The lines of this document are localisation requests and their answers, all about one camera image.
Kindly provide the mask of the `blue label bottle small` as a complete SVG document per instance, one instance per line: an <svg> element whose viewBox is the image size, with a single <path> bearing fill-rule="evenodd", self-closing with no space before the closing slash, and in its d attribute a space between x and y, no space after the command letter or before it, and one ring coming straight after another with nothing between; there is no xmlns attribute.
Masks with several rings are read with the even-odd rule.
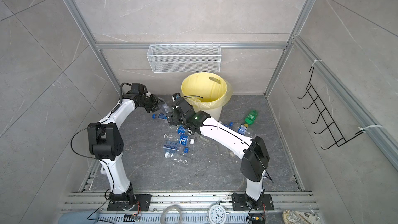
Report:
<svg viewBox="0 0 398 224"><path fill-rule="evenodd" d="M158 120L162 120L162 121L167 121L167 117L165 114L163 113L159 113L159 114L153 114L152 115L153 119L158 119Z"/></svg>

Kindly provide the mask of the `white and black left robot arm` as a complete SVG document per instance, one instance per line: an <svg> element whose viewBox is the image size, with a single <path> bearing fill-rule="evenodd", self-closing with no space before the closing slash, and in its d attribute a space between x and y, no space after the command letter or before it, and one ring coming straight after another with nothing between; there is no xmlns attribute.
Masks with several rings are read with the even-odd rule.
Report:
<svg viewBox="0 0 398 224"><path fill-rule="evenodd" d="M124 142L119 128L136 108L147 113L159 110L164 101L150 93L143 84L122 83L119 101L99 122L90 123L85 129L88 134L89 152L100 162L110 183L109 200L116 203L134 204L132 183L127 178L122 163Z"/></svg>

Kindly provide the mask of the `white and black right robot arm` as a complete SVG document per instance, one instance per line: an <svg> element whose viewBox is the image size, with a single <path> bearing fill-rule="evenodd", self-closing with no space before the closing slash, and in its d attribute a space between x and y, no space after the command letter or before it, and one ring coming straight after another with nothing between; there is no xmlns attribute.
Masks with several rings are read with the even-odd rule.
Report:
<svg viewBox="0 0 398 224"><path fill-rule="evenodd" d="M182 125L190 134L199 134L210 138L241 159L240 171L247 179L244 194L246 204L258 210L265 204L263 180L269 177L267 166L269 154L264 141L256 136L251 138L239 134L219 123L210 114L204 111L196 112L186 98L173 95L173 103L160 104L159 109L167 117L170 125Z"/></svg>

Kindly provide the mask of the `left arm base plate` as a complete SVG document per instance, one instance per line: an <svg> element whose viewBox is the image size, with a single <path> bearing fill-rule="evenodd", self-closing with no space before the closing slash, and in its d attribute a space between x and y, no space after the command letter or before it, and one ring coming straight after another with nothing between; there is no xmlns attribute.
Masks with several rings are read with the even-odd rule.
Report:
<svg viewBox="0 0 398 224"><path fill-rule="evenodd" d="M148 211L152 195L110 194L108 211Z"/></svg>

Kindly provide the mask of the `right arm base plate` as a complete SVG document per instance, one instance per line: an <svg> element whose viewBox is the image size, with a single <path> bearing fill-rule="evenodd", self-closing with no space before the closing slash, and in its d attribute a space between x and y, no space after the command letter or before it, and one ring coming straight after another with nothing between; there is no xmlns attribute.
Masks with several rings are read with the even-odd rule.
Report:
<svg viewBox="0 0 398 224"><path fill-rule="evenodd" d="M234 211L248 211L248 210L265 210L273 211L275 209L272 196L270 194L262 194L258 200L254 200L247 196L246 193L231 194L232 206Z"/></svg>

